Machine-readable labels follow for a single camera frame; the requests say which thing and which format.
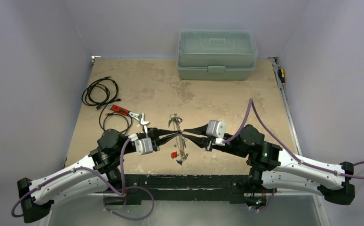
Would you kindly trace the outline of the keyring with keys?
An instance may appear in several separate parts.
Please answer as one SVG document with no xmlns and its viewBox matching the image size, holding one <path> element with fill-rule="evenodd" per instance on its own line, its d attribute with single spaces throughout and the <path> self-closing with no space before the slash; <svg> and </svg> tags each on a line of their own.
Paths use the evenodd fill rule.
<svg viewBox="0 0 364 226">
<path fill-rule="evenodd" d="M 180 127 L 181 123 L 182 123 L 182 118 L 177 113 L 171 114 L 169 116 L 168 127 L 172 125 L 175 130 L 181 130 Z M 176 159 L 176 162 L 179 165 L 182 165 L 183 162 L 186 161 L 189 156 L 189 154 L 185 152 L 186 148 L 185 141 L 186 140 L 182 135 L 178 136 L 176 138 L 176 145 L 175 145 L 175 147 L 177 147 L 178 150 L 171 153 L 171 158 Z"/>
</svg>

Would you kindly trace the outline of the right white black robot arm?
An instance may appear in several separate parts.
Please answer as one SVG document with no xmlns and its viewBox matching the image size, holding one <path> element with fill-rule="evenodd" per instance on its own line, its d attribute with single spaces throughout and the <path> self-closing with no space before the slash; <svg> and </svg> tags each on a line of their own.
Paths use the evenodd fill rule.
<svg viewBox="0 0 364 226">
<path fill-rule="evenodd" d="M 350 205 L 355 187 L 349 176 L 354 173 L 350 162 L 331 164 L 289 153 L 279 145 L 267 142 L 253 125 L 245 125 L 230 142 L 225 123 L 213 121 L 201 127 L 184 129 L 183 136 L 200 148 L 213 149 L 246 158 L 251 168 L 242 185 L 251 191 L 290 189 L 317 194 L 328 202 Z"/>
</svg>

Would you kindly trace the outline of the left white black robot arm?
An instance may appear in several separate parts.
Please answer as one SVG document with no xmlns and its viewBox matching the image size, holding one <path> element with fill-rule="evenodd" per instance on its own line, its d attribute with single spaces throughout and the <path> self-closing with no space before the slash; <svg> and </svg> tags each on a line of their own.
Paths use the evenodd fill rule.
<svg viewBox="0 0 364 226">
<path fill-rule="evenodd" d="M 109 190 L 124 196 L 129 188 L 124 173 L 124 156 L 128 153 L 144 155 L 159 147 L 181 131 L 150 128 L 126 136 L 115 129 L 107 129 L 98 139 L 98 147 L 76 163 L 40 179 L 22 178 L 17 182 L 19 200 L 11 215 L 32 223 L 46 217 L 51 209 L 66 201 L 91 193 Z"/>
</svg>

